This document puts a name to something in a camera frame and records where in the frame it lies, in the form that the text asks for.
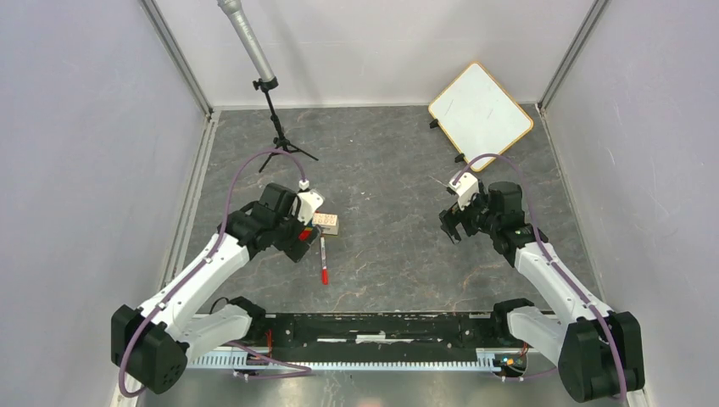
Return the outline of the red whiteboard marker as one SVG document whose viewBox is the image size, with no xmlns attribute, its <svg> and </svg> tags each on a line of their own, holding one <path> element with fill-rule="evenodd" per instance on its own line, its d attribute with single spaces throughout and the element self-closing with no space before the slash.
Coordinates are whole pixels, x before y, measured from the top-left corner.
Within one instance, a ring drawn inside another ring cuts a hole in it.
<svg viewBox="0 0 719 407">
<path fill-rule="evenodd" d="M 321 261 L 321 282 L 323 285 L 329 284 L 328 267 L 326 260 L 326 239 L 324 236 L 320 237 L 320 261 Z"/>
</svg>

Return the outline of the yellow framed whiteboard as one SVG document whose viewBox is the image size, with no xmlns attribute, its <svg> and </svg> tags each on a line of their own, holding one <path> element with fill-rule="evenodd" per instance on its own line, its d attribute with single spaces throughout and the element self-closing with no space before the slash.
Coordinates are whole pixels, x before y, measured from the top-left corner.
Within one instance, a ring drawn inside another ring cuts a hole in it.
<svg viewBox="0 0 719 407">
<path fill-rule="evenodd" d="M 534 127 L 529 114 L 478 62 L 429 103 L 428 113 L 466 163 L 481 154 L 505 153 Z"/>
</svg>

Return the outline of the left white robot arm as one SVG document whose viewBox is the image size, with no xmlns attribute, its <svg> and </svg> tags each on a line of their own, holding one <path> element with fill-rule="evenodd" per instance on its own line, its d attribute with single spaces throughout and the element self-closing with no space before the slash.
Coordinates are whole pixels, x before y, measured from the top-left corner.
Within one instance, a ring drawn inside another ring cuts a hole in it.
<svg viewBox="0 0 719 407">
<path fill-rule="evenodd" d="M 228 212 L 200 254 L 170 283 L 136 308 L 120 306 L 110 320 L 110 355 L 142 388 L 161 394 L 188 364 L 234 340 L 260 343 L 265 321 L 236 299 L 198 317 L 199 308 L 230 276 L 257 254 L 275 248 L 298 263 L 320 230 L 312 226 L 323 196 L 303 182 L 295 192 L 270 183 L 259 199 Z"/>
</svg>

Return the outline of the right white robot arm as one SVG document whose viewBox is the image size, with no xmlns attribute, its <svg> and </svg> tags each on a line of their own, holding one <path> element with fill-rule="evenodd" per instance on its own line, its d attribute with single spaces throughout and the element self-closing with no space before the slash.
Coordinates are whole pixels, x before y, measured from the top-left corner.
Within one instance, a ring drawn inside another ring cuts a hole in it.
<svg viewBox="0 0 719 407">
<path fill-rule="evenodd" d="M 568 394 L 578 403 L 626 397 L 645 385 L 641 327 L 628 311 L 616 312 L 594 296 L 564 265 L 549 239 L 531 223 L 521 187 L 499 181 L 485 187 L 475 176 L 451 180 L 456 201 L 440 212 L 441 229 L 459 241 L 488 235 L 504 256 L 541 294 L 554 312 L 543 314 L 524 298 L 495 304 L 491 338 L 501 346 L 517 340 L 553 363 Z"/>
</svg>

